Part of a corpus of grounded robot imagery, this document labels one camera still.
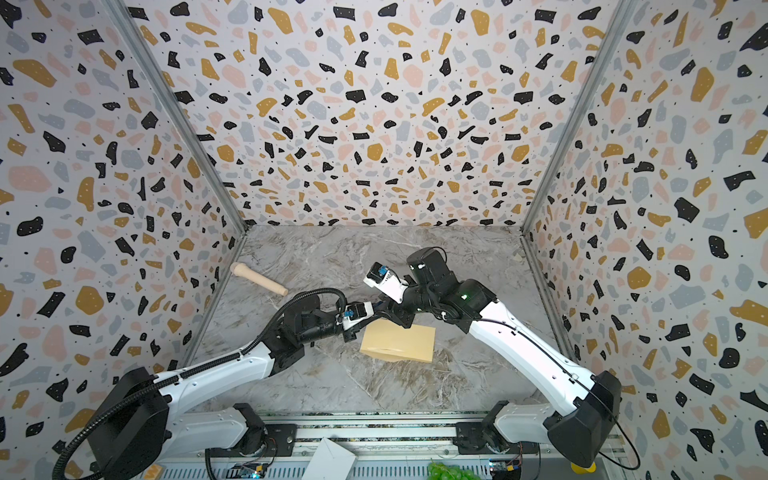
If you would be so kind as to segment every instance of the marble floor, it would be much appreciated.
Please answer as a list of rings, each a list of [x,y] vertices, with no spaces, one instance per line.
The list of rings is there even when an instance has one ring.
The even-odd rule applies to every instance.
[[[194,362],[248,343],[293,294],[333,286],[348,300],[373,300],[362,279],[373,262],[407,271],[406,257],[441,246],[459,280],[475,278],[539,336],[557,348],[517,229],[505,227],[253,227],[238,261],[282,283],[282,298],[232,276]],[[249,402],[259,412],[489,410],[499,400],[541,402],[543,396],[493,349],[457,327],[419,314],[435,326],[432,363],[385,362],[359,352],[358,339],[323,339],[290,369],[242,385],[203,404],[218,410]]]

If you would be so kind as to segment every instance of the pink spot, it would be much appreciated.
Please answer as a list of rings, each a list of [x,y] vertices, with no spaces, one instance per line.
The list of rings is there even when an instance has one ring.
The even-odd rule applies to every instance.
[[[26,339],[36,339],[40,336],[40,329],[36,326],[20,326],[18,334]]]
[[[57,362],[64,362],[67,358],[67,347],[64,345],[64,329],[61,325],[53,325],[45,336],[42,345],[45,356],[50,356]]]
[[[56,57],[53,56],[53,54],[48,54],[48,64],[55,68],[56,70],[60,71],[62,75],[69,78],[69,68],[66,68],[64,64],[62,64]]]
[[[79,282],[81,280],[93,280],[96,278],[96,272],[84,267],[78,268],[77,273],[74,275],[74,281]]]
[[[63,15],[57,15],[56,21],[58,22],[59,25],[64,27],[66,31],[72,31],[72,27],[74,27],[74,22],[69,18],[64,17]]]
[[[704,118],[700,118],[698,122],[694,124],[694,131],[699,135],[703,134],[710,129],[710,123]]]
[[[406,78],[408,84],[414,88],[422,86],[422,80],[424,78],[424,72],[421,68],[414,64],[408,65],[403,71],[402,76]]]
[[[630,250],[629,243],[623,238],[615,238],[608,244],[609,252],[621,252],[626,253]]]
[[[710,103],[710,110],[715,110],[720,107],[720,102],[723,101],[726,92],[728,92],[728,88],[730,88],[729,84],[715,88],[715,92],[712,93],[712,103]]]
[[[707,328],[707,324],[710,322],[710,311],[709,310],[701,310],[699,313],[696,314],[694,319],[692,320],[692,324],[696,327],[696,329],[700,332],[703,332],[705,328]]]
[[[664,200],[664,203],[667,203],[667,204],[669,203],[670,196],[667,193],[667,189],[664,188],[664,185],[660,184],[659,182],[656,182],[656,184],[654,185],[654,192],[656,192],[659,195],[659,197],[661,197],[661,200]]]
[[[87,121],[79,121],[74,129],[82,134],[89,135],[91,133],[91,124]]]
[[[701,267],[701,271],[699,272],[699,278],[701,278],[702,282],[709,282],[712,280],[712,266],[711,265],[704,265]]]
[[[30,296],[22,300],[22,318],[28,319],[35,312],[35,299]]]
[[[419,16],[416,14],[416,8],[411,5],[411,25],[414,27],[422,26],[422,21],[419,20]]]
[[[41,248],[35,255],[35,266],[48,275],[56,274],[56,257],[50,248]]]
[[[571,14],[566,13],[563,16],[562,21],[560,22],[560,31],[565,31],[566,28],[571,24]]]
[[[8,182],[16,190],[37,192],[39,194],[51,188],[51,182],[37,167],[11,167],[8,169]]]
[[[221,70],[221,74],[235,87],[245,88],[245,75],[239,69],[232,65],[226,65]]]
[[[692,260],[694,258],[694,250],[685,243],[679,243],[669,252],[670,260]]]
[[[163,25],[163,28],[168,28],[168,19],[165,15],[163,15],[163,12],[160,10],[154,11],[154,17],[157,19],[158,22],[160,22],[160,25]]]

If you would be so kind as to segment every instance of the black mounting plate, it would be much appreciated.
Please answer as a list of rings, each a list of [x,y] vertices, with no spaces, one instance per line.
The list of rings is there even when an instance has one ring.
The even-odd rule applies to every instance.
[[[456,437],[453,439],[453,445],[458,447],[459,455],[498,455],[497,452],[489,449],[482,436],[481,422],[458,422],[456,423]],[[538,454],[538,443],[520,442],[512,445],[509,452],[505,454],[517,455],[520,453],[522,445],[523,455]]]

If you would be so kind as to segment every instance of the black spot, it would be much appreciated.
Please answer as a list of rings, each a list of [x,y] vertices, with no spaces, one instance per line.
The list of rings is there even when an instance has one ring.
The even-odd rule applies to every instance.
[[[43,139],[48,143],[48,148],[51,151],[64,153],[67,150],[67,145],[63,141],[47,131],[43,132]]]
[[[683,339],[687,336],[690,336],[690,329],[688,328],[688,324],[681,323],[680,325],[673,326],[670,332],[664,336],[664,338],[667,339],[668,342],[672,342],[674,340]]]
[[[397,15],[397,4],[392,3],[386,7],[381,7],[379,10],[379,17],[394,17]]]
[[[181,2],[179,5],[170,7],[170,14],[174,17],[188,17],[190,14],[190,6],[186,2]]]
[[[141,20],[149,21],[149,18],[147,18],[147,13],[143,8],[128,7],[128,13],[130,13],[131,17],[133,18],[140,18]]]
[[[595,20],[598,17],[598,12],[600,11],[600,7],[590,8],[589,10],[585,10],[582,13],[578,14],[579,20]]]
[[[522,91],[518,94],[515,94],[513,99],[518,102],[519,104],[527,104],[529,101],[533,101],[533,92],[532,91]]]
[[[681,279],[688,281],[690,280],[690,270],[688,270],[687,266],[684,265],[675,265],[674,266],[674,273]]]
[[[739,48],[739,51],[752,48],[753,50],[763,50],[768,47],[768,23],[764,23],[746,42]]]
[[[539,60],[538,63],[536,64],[536,68],[538,68],[539,70],[544,70],[547,67],[547,62],[549,61],[550,58],[552,58],[552,56],[553,55],[551,53],[547,53],[546,55],[541,57],[541,60]]]
[[[707,395],[712,395],[712,392],[715,390],[714,383],[701,378],[695,373],[690,376],[690,378],[688,379],[688,382],[690,382],[691,385],[695,386],[696,388],[706,393]]]
[[[541,20],[542,22],[554,22],[554,15],[557,12],[553,12],[552,10],[536,10],[536,13],[534,13],[534,19],[535,20]]]
[[[700,210],[697,207],[695,207],[691,202],[689,202],[688,200],[685,200],[682,197],[678,198],[675,201],[674,207],[677,209],[677,216],[679,218],[682,218],[683,220],[688,220],[691,223],[693,223],[694,219],[696,219],[696,216],[700,212]]]
[[[333,7],[333,14],[336,18],[348,18],[349,20],[355,19],[355,9],[345,7]]]
[[[20,222],[16,227],[16,234],[20,237],[33,235],[43,229],[43,217],[35,217],[32,220]]]
[[[391,95],[391,96],[395,97],[395,100],[397,100],[397,97],[395,95],[390,94],[389,92],[387,92],[387,93],[382,95],[382,98],[384,98],[384,100],[387,100],[384,97],[384,95]],[[345,96],[346,96],[347,100],[351,100],[351,101],[355,102],[356,104],[360,103],[361,101],[366,99],[366,93],[363,90],[348,91],[348,92],[346,92]]]
[[[755,180],[755,174],[752,173],[751,170],[747,170],[745,172],[741,172],[740,174],[731,175],[730,177],[725,177],[723,181],[725,181],[726,187],[728,187],[728,190],[736,190],[740,185],[741,182],[745,180]]]
[[[67,391],[67,387],[69,387],[69,379],[63,379],[60,382],[56,382],[49,386],[45,390],[45,393],[47,393],[48,396],[53,400],[56,400],[57,402],[63,402],[64,392]]]
[[[717,258],[728,258],[725,241],[717,235],[710,235],[710,252]]]

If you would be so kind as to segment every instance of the gray spot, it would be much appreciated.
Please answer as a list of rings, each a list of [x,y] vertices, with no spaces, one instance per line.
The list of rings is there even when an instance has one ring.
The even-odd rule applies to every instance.
[[[757,190],[752,190],[746,195],[746,201],[750,202],[750,204],[754,205],[760,200],[763,199],[763,195],[760,194]]]
[[[53,173],[61,178],[61,181],[69,182],[69,170],[67,170],[67,164],[64,162],[57,161],[56,165],[53,166]]]
[[[635,435],[634,443],[637,447],[637,453],[639,453],[641,457],[644,457],[645,452],[648,449],[648,439],[645,438],[645,434],[640,427],[637,427],[637,435]]]
[[[734,98],[733,100],[730,101],[730,103],[734,105],[748,104],[751,102],[752,102],[752,97],[750,97],[747,94],[744,94],[738,98]]]
[[[248,22],[248,4],[245,0],[240,0],[240,3],[227,15],[227,20],[234,25],[242,25]]]
[[[395,44],[394,41],[390,40],[389,37],[384,35],[384,34],[379,35],[379,43],[382,44],[382,46],[384,48],[389,47],[390,45],[394,45]],[[381,58],[378,58],[378,60],[379,60],[379,63],[377,63],[376,65],[380,65],[381,64]]]
[[[736,279],[734,280],[734,283],[736,286],[739,287],[739,290],[742,292],[746,292],[750,289],[750,286],[752,285],[752,280],[754,279],[755,274],[753,273],[752,269],[749,268],[747,265],[744,265],[743,263],[739,264],[739,273],[736,275]]]
[[[437,12],[433,13],[429,17],[429,23],[432,25],[445,25],[451,19],[451,12],[453,12],[453,2],[448,2],[443,8],[440,8]]]
[[[721,439],[730,452],[733,453],[734,457],[739,456],[744,451],[744,437],[741,435],[742,427],[744,427],[744,422],[741,419],[737,419],[730,432]]]
[[[648,177],[636,177],[632,180],[632,200],[640,203],[650,193],[650,187],[648,187]]]
[[[675,417],[672,421],[672,428],[675,432],[677,432],[678,435],[685,435],[685,432],[688,431],[688,425],[685,424],[682,420],[680,420],[680,417]]]
[[[91,73],[96,79],[96,83],[98,83],[99,85],[102,85],[104,87],[109,87],[115,91],[120,91],[120,88],[118,87],[118,85],[114,83],[111,78],[109,78],[109,74],[106,71],[101,71],[98,68],[92,68]]]
[[[644,372],[639,366],[633,365],[631,368],[637,383],[640,383],[642,386],[656,385],[654,379],[650,377],[646,372]]]
[[[400,126],[395,129],[395,132],[397,133],[397,141],[407,141],[408,135],[411,132],[411,122],[402,122]]]
[[[90,18],[96,15],[96,7],[94,7],[94,3],[91,2],[91,0],[88,0],[85,3],[81,3],[79,9],[80,9],[80,16],[82,18]]]
[[[373,86],[371,87],[371,95],[378,95],[381,90],[384,90],[384,87],[382,87],[381,82],[377,78],[376,81],[373,82]]]
[[[656,121],[667,120],[667,107],[664,107],[664,100],[659,102],[659,106],[656,107]]]
[[[101,266],[101,269],[109,276],[115,276],[118,274],[118,269],[116,269],[111,263],[105,263]]]
[[[199,45],[199,44],[200,44],[200,42],[198,42],[198,41],[197,41],[197,40],[195,40],[194,38],[190,37],[190,36],[189,36],[189,35],[187,35],[186,33],[185,33],[185,34],[183,34],[183,35],[181,35],[181,41],[183,41],[184,43],[186,43],[186,44],[187,44],[187,47],[189,47],[189,48],[195,47],[195,46],[197,46],[197,45]]]
[[[29,43],[13,30],[8,30],[8,37],[5,39],[5,43],[21,53],[27,53],[29,51]]]
[[[28,383],[45,383],[48,381],[49,373],[51,373],[51,367],[36,366],[30,373],[9,382],[8,386],[27,385]]]
[[[45,208],[58,208],[59,210],[66,210],[72,204],[71,201],[61,197],[49,197],[45,201]]]
[[[685,127],[687,122],[685,118],[680,115],[672,117],[672,130],[670,131],[670,139],[676,144],[680,144],[685,138]]]
[[[123,167],[133,168],[139,170],[144,166],[144,161],[141,160],[141,155],[136,150],[123,150],[120,153],[120,162]]]
[[[478,120],[485,120],[488,117],[488,112],[491,108],[481,101],[476,101],[469,112],[472,113]]]
[[[83,118],[91,118],[96,115],[96,110],[74,98],[70,98],[64,103],[64,111]]]
[[[685,191],[686,188],[688,188],[688,180],[685,178],[673,178],[670,182],[670,189],[676,194]]]
[[[56,115],[50,114],[45,117],[38,114],[38,118],[41,122],[44,124],[51,125],[53,128],[57,128],[58,130],[61,130],[64,128],[64,118],[57,117]]]
[[[78,234],[78,240],[80,240],[80,253],[94,262],[101,260],[104,254],[107,253],[98,240],[87,230]]]
[[[664,297],[661,297],[660,299],[656,300],[650,305],[650,309],[653,310],[654,312],[663,312],[664,302],[665,302]]]
[[[736,50],[720,54],[720,58],[717,59],[717,70],[727,70],[733,64],[734,60],[736,60]]]
[[[318,120],[326,119],[326,108],[314,100],[312,100],[306,106],[306,111],[308,111],[314,118],[317,118]]]
[[[722,214],[719,217],[705,218],[701,226],[709,230],[716,230],[718,232],[722,232],[723,228],[725,228],[725,224],[728,221],[729,215],[730,214]]]
[[[520,60],[523,63],[528,61],[528,56],[526,54],[530,49],[531,47],[528,47],[528,44],[525,43],[525,40],[522,38],[519,38],[518,42],[515,44],[515,53],[518,54],[518,57],[520,57]]]
[[[490,68],[491,67],[491,58],[488,56],[488,52],[486,52],[483,49],[475,50],[472,52],[472,56],[475,57],[475,60],[478,62],[478,66],[480,68]]]
[[[467,59],[467,56],[464,55],[464,52],[458,48],[454,47],[451,51],[453,52],[453,58],[456,60],[456,63],[464,63],[464,60]]]
[[[676,309],[699,303],[706,298],[706,293],[701,286],[680,285],[677,290],[670,293],[670,300]]]
[[[715,323],[717,324],[717,333],[719,333],[720,341],[728,343],[730,340],[730,322],[727,316],[716,316]]]
[[[723,130],[723,133],[717,135],[712,145],[715,148],[715,158],[712,160],[712,163],[718,164],[723,160],[725,152],[733,150],[733,130],[730,128]]]
[[[664,70],[674,70],[678,66],[680,66],[680,63],[683,61],[684,58],[686,58],[688,55],[690,55],[690,49],[684,48],[680,51],[676,51],[674,53],[670,53],[669,55],[666,55],[662,57],[661,60],[659,60],[659,66],[662,67]]]

